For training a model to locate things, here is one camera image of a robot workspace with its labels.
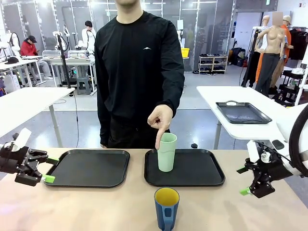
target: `black tray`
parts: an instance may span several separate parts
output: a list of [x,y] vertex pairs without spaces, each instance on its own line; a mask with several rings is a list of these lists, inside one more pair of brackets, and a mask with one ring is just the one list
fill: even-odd
[[46,174],[55,176],[56,187],[113,188],[127,173],[129,153],[122,150],[73,149],[62,154],[59,163]]
[[268,124],[272,121],[251,103],[238,103],[231,100],[216,104],[221,113],[232,124]]
[[145,154],[145,180],[158,187],[219,186],[225,182],[215,156],[205,149],[176,149],[173,169],[158,169],[157,150]]

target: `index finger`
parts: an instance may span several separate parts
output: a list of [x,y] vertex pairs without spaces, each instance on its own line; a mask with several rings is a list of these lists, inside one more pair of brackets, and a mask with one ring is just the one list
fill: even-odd
[[165,130],[163,128],[160,128],[157,132],[157,135],[156,135],[156,143],[155,143],[155,148],[156,150],[159,149],[159,143],[163,137],[163,134],[164,134]]

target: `green cup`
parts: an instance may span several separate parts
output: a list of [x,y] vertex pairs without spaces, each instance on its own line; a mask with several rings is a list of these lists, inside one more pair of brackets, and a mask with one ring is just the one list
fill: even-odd
[[163,172],[173,169],[174,153],[177,146],[177,136],[172,133],[164,133],[159,144],[158,168]]

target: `yellow bin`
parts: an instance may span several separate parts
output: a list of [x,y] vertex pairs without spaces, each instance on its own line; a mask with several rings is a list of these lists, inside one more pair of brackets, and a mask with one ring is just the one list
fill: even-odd
[[183,58],[188,57],[189,48],[181,48]]

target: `person in white coat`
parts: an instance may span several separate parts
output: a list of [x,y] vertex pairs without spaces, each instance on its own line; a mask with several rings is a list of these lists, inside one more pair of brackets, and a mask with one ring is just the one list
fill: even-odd
[[85,26],[86,28],[82,30],[82,41],[84,46],[86,46],[86,50],[88,50],[89,54],[94,54],[96,32],[91,21],[86,21]]

